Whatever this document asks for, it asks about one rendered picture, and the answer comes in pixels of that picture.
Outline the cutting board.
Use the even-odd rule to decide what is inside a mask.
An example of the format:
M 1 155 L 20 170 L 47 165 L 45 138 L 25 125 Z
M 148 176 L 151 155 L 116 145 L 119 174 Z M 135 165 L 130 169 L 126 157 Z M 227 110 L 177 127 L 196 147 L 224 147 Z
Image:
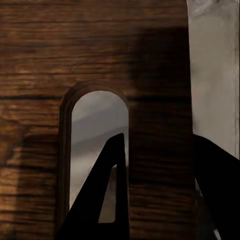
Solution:
M 72 111 L 128 109 L 130 240 L 198 240 L 187 0 L 0 0 L 0 240 L 55 240 Z

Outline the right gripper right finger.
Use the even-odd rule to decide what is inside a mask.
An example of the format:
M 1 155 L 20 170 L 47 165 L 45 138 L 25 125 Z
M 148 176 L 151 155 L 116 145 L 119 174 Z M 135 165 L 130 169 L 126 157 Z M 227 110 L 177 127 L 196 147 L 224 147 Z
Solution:
M 196 178 L 221 240 L 240 240 L 240 160 L 193 135 Z

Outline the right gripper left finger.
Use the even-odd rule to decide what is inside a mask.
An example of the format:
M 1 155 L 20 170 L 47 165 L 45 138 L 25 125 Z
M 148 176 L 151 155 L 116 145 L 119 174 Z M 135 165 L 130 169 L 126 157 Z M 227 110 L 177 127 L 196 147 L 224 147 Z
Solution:
M 54 240 L 130 240 L 124 134 L 107 140 Z M 98 223 L 112 167 L 116 172 L 116 216 Z

